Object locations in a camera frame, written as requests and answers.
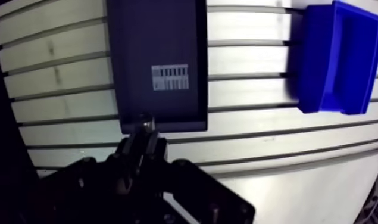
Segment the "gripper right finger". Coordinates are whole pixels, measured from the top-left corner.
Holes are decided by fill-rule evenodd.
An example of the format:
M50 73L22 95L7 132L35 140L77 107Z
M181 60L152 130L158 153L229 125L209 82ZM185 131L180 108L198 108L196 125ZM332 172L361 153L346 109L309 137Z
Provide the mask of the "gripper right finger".
M252 223L255 207L187 159L169 163L167 140L138 132L143 159L140 183L148 195L170 193L200 223Z

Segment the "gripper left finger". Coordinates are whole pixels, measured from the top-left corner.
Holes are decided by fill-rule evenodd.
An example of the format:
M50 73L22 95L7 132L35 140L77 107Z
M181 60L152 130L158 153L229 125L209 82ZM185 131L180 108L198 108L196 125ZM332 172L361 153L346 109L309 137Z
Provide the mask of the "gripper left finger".
M145 151L142 124L105 161L86 157L44 177L35 188L37 223L112 222L130 203Z

